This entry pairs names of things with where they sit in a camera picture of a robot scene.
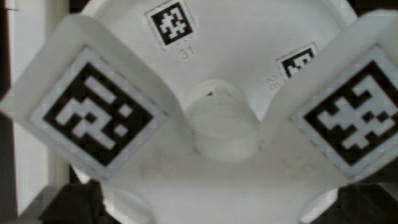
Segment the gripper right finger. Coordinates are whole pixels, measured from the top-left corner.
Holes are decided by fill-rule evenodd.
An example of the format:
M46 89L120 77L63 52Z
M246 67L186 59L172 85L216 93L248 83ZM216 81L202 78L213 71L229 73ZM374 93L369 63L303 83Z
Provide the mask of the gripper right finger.
M398 183L351 184L303 224L398 224Z

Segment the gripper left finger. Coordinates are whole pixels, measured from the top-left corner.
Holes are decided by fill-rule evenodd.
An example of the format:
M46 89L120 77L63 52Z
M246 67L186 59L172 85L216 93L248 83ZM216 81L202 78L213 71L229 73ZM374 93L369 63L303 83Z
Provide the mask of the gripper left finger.
M104 210L95 182L46 186L15 219L15 224L115 224Z

